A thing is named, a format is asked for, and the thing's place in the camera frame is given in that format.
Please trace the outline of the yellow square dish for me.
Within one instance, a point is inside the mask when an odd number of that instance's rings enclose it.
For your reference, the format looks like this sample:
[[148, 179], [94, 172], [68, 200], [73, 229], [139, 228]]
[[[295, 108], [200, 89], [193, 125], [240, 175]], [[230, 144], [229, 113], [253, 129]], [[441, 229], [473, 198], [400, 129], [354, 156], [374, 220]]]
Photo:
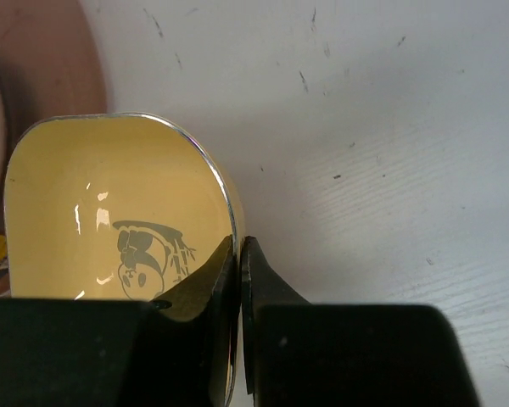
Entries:
[[153, 301], [230, 237], [236, 325], [240, 208], [205, 149], [149, 114], [44, 120], [8, 164], [4, 215], [13, 299]]

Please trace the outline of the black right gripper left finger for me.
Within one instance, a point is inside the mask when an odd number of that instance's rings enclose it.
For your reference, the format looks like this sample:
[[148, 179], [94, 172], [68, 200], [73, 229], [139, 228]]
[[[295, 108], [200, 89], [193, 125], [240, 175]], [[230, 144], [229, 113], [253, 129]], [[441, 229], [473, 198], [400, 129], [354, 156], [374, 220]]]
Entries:
[[230, 237], [150, 301], [0, 299], [0, 406], [223, 406], [236, 325]]

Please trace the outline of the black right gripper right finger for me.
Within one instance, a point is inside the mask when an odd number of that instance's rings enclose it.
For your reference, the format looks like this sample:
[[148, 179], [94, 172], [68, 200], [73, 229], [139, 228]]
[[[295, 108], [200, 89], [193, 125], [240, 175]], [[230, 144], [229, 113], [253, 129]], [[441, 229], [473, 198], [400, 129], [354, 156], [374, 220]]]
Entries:
[[246, 388], [257, 406], [477, 406], [456, 334], [426, 304], [312, 304], [254, 237], [241, 255]]

